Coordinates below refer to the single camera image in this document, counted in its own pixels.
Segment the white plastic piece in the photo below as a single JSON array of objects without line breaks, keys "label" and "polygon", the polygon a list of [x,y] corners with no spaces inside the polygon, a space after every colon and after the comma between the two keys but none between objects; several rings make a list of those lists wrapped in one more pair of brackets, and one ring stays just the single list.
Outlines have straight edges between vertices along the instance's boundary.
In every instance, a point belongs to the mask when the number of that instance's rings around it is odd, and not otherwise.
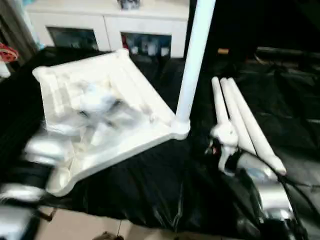
[{"label": "white plastic piece", "polygon": [[280,174],[285,175],[287,170],[284,164],[272,150],[235,81],[229,78],[228,82],[257,155],[269,163]]},{"label": "white plastic piece", "polygon": [[158,45],[155,42],[148,43],[148,55],[155,56],[157,54]]},{"label": "white plastic piece", "polygon": [[117,101],[117,97],[108,89],[89,84],[81,97],[83,110],[88,113],[108,111]]},{"label": "white plastic piece", "polygon": [[217,123],[218,124],[227,123],[229,122],[229,118],[228,118],[228,113],[227,113],[227,109],[224,101],[224,96],[221,91],[219,79],[215,76],[214,78],[212,78],[211,83],[212,83],[214,107],[215,107]]},{"label": "white plastic piece", "polygon": [[198,0],[176,110],[178,121],[189,121],[197,82],[207,44],[216,0]]},{"label": "white plastic piece", "polygon": [[24,148],[27,154],[55,159],[57,165],[72,155],[70,149],[70,141],[57,140],[46,135],[34,136]]},{"label": "white plastic piece", "polygon": [[0,189],[0,202],[6,199],[15,199],[22,202],[38,202],[45,194],[45,190],[17,183],[7,183]]},{"label": "white plastic piece", "polygon": [[260,159],[258,159],[256,155],[250,154],[248,152],[244,152],[243,154],[241,154],[236,168],[246,169],[247,173],[256,181],[278,181],[277,175],[275,175],[270,167],[268,167]]},{"label": "white plastic piece", "polygon": [[235,127],[239,137],[239,147],[251,154],[256,155],[256,150],[254,148],[254,145],[252,144],[252,141],[246,129],[246,125],[241,117],[240,111],[238,109],[237,103],[235,102],[235,99],[230,90],[230,87],[228,86],[228,80],[226,78],[222,78],[220,83],[221,83],[225,103],[230,115],[230,120],[233,126]]},{"label": "white plastic piece", "polygon": [[28,160],[31,163],[36,164],[44,164],[56,167],[57,166],[57,160],[51,157],[45,157],[45,156],[36,156],[33,154],[26,154],[25,159]]},{"label": "white plastic piece", "polygon": [[13,207],[8,205],[0,206],[0,238],[6,240],[21,240],[29,226],[33,210]]},{"label": "white plastic piece", "polygon": [[[76,182],[98,171],[167,140],[182,140],[189,133],[189,120],[180,122],[176,118],[131,61],[127,50],[52,67],[38,67],[33,74],[40,82],[47,124],[55,123],[60,116],[69,116],[70,111],[81,105],[83,107],[83,86],[90,84],[99,86],[104,93],[110,91],[142,116],[124,129],[95,132],[90,147],[84,139],[74,143],[70,163],[60,165],[50,178],[47,191],[55,196],[66,195]],[[99,103],[94,96],[90,97],[92,99]],[[102,132],[106,132],[105,136],[98,135]]]},{"label": "white plastic piece", "polygon": [[238,149],[239,139],[235,127],[230,121],[226,121],[216,125],[211,130],[211,135],[217,138],[222,145],[221,157],[218,163],[219,170],[229,176],[233,176],[233,173],[226,170],[226,163],[229,157],[233,155]]},{"label": "white plastic piece", "polygon": [[139,48],[137,46],[133,46],[131,48],[131,53],[132,54],[136,55],[136,54],[138,54],[138,52],[139,52]]},{"label": "white plastic piece", "polygon": [[162,57],[169,55],[169,53],[170,53],[170,49],[168,47],[161,48],[161,56]]},{"label": "white plastic piece", "polygon": [[1,58],[0,58],[0,77],[8,78],[8,77],[10,77],[10,75],[11,74],[10,74],[5,62],[2,61]]}]

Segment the beige floor tile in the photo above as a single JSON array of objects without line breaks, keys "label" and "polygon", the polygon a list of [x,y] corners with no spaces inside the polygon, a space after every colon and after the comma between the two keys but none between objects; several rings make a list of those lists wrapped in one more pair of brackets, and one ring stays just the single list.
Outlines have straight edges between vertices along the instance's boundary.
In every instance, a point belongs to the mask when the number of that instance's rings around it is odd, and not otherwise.
[{"label": "beige floor tile", "polygon": [[179,240],[222,240],[221,236],[212,236],[194,232],[179,233]]},{"label": "beige floor tile", "polygon": [[50,206],[40,206],[39,207],[39,210],[47,215],[51,214],[52,211],[53,211],[53,207],[50,207]]},{"label": "beige floor tile", "polygon": [[134,225],[127,220],[121,221],[119,235],[123,236],[124,240],[221,240],[220,236],[146,228]]},{"label": "beige floor tile", "polygon": [[124,240],[174,240],[177,236],[171,231],[137,226],[128,220],[121,221],[119,235]]},{"label": "beige floor tile", "polygon": [[104,231],[117,234],[119,226],[116,219],[59,209],[51,222],[42,221],[36,240],[92,240]]}]

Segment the black tarp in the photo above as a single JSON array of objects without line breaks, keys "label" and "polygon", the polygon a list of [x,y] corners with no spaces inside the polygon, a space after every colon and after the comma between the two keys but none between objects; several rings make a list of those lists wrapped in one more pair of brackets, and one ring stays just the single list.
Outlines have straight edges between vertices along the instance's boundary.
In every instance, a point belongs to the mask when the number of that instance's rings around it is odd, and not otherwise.
[{"label": "black tarp", "polygon": [[[49,47],[0,83],[0,179],[16,164],[24,144],[43,120],[40,86],[32,70],[97,54],[101,53]],[[184,61],[132,59],[175,111]],[[205,137],[216,123],[210,83],[213,76],[236,79],[289,177],[318,185],[319,77],[285,67],[231,64],[215,59],[201,70],[187,139],[170,140],[131,157],[77,183],[65,197],[49,197],[47,203],[92,215],[128,219],[151,228],[241,237],[237,221],[244,217],[244,212],[226,187],[237,183],[208,167],[208,160],[203,159]],[[239,187],[235,189],[245,197]],[[301,189],[314,204],[319,202],[317,188]],[[309,233],[320,236],[315,227],[319,219],[314,218],[301,197],[294,191],[292,194]]]}]

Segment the white plastic tube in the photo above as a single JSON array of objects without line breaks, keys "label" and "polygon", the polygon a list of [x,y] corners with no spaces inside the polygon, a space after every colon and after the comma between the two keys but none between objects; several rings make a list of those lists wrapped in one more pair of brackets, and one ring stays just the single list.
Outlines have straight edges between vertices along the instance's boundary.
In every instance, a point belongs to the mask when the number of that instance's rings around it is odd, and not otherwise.
[{"label": "white plastic tube", "polygon": [[257,155],[280,174],[285,175],[287,172],[285,166],[272,150],[233,78],[229,78],[228,83]]},{"label": "white plastic tube", "polygon": [[225,103],[230,115],[230,120],[233,126],[235,127],[239,137],[239,146],[240,148],[246,150],[247,152],[256,155],[256,150],[254,148],[254,145],[252,144],[252,141],[246,129],[244,120],[241,117],[240,111],[238,109],[238,106],[235,102],[235,99],[229,87],[229,82],[226,78],[222,78],[220,83],[221,83]]},{"label": "white plastic tube", "polygon": [[198,0],[196,4],[176,110],[177,120],[182,123],[189,122],[215,5],[216,0]]},{"label": "white plastic tube", "polygon": [[214,107],[216,114],[216,121],[218,124],[223,124],[229,122],[228,113],[224,101],[224,96],[222,95],[219,79],[215,76],[211,80],[213,97],[214,97]]}]

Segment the white furniture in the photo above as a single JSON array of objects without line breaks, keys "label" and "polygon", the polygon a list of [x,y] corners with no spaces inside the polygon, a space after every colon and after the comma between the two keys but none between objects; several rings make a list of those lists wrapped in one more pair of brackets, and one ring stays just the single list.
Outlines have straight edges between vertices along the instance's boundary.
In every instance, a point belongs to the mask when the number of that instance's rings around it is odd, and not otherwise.
[{"label": "white furniture", "polygon": [[80,151],[76,151],[75,147],[74,156],[67,159],[52,176],[47,186],[48,192],[64,196],[79,180],[169,139],[182,140],[187,137],[190,131],[191,105],[215,8],[215,1],[209,5],[206,3],[207,0],[199,0],[197,3],[176,114],[133,64],[125,50],[33,70],[33,75],[41,85],[47,125],[53,111],[56,115],[65,113],[70,106],[72,108],[70,100],[76,99],[76,96],[71,89],[79,86],[79,81],[87,79],[101,86],[108,86],[130,107],[148,115],[148,120],[132,125],[131,129],[117,132],[102,151],[101,148],[91,151],[81,147]]},{"label": "white furniture", "polygon": [[170,56],[184,56],[189,0],[142,0],[134,10],[117,0],[36,0],[26,11],[45,46],[58,45],[50,28],[91,31],[101,51],[121,49],[122,33],[137,33],[171,36]]}]

